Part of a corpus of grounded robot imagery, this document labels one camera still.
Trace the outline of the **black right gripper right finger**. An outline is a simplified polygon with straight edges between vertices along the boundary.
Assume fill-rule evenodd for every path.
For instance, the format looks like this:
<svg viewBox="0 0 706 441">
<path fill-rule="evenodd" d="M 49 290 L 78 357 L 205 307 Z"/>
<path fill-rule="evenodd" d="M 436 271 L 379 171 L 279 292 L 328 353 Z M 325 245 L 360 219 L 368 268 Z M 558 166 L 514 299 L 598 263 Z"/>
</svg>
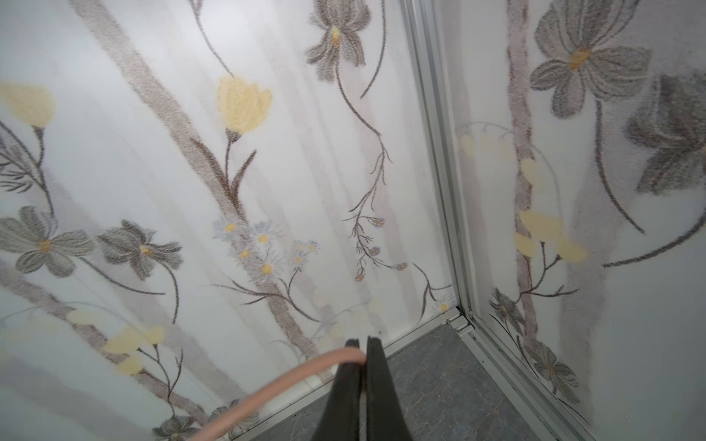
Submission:
<svg viewBox="0 0 706 441">
<path fill-rule="evenodd" d="M 366 439 L 368 441 L 412 441 L 398 400 L 393 376 L 377 337 L 368 337 L 366 380 Z"/>
</svg>

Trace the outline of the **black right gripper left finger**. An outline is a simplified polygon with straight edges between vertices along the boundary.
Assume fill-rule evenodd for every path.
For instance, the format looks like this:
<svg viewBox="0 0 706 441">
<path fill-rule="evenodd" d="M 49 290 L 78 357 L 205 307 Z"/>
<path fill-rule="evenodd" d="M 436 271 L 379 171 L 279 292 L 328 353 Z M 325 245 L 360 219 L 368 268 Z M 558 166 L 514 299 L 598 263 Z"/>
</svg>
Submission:
<svg viewBox="0 0 706 441">
<path fill-rule="evenodd" d="M 363 366 L 341 365 L 312 441 L 359 441 Z"/>
</svg>

